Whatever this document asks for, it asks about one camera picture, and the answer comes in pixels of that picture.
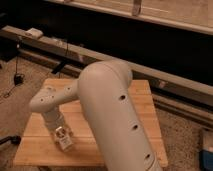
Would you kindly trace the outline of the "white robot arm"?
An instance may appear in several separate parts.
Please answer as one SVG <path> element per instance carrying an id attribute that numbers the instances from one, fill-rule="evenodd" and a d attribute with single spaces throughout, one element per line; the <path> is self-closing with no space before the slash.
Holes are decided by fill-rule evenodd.
<path id="1" fill-rule="evenodd" d="M 64 122 L 59 106 L 78 100 L 108 171 L 162 171 L 129 95 L 131 82 L 127 62 L 95 62 L 59 91 L 40 89 L 30 108 L 43 116 L 48 129 L 55 129 Z"/>

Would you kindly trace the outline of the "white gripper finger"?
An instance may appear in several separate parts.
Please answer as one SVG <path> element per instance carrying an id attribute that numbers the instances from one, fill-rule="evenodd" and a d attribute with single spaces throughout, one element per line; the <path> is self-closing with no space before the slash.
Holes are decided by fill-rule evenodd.
<path id="1" fill-rule="evenodd" d="M 57 137 L 56 137 L 56 134 L 54 132 L 51 132 L 50 136 L 51 136 L 51 138 L 54 142 L 57 142 Z"/>
<path id="2" fill-rule="evenodd" d="M 70 137 L 73 136 L 73 132 L 69 127 L 64 128 L 64 134 L 69 135 Z"/>

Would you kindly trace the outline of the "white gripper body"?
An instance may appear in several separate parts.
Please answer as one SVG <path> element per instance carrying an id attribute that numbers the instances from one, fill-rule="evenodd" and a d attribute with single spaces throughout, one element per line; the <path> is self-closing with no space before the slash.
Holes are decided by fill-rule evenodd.
<path id="1" fill-rule="evenodd" d="M 55 134 L 55 131 L 59 127 L 63 127 L 68 133 L 71 132 L 70 127 L 68 126 L 64 115 L 60 112 L 58 108 L 53 108 L 51 111 L 42 113 L 44 119 L 45 127 L 51 136 Z"/>

